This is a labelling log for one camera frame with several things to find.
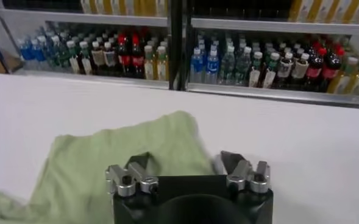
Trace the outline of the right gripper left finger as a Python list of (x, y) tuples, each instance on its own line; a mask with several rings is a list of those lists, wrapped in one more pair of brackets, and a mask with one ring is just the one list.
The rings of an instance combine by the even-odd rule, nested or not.
[(158, 177), (149, 175), (146, 171), (149, 152), (131, 156), (125, 165), (110, 165), (105, 170), (107, 193), (120, 197), (132, 197), (137, 192), (154, 194), (158, 189)]

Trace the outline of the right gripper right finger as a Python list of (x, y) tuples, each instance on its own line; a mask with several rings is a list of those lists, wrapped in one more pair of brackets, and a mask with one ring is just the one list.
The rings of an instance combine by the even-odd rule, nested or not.
[(266, 161), (259, 161), (256, 169), (244, 156), (228, 151), (220, 153), (222, 164), (227, 172), (228, 187), (240, 192), (249, 189), (257, 194), (265, 194), (271, 188), (271, 168)]

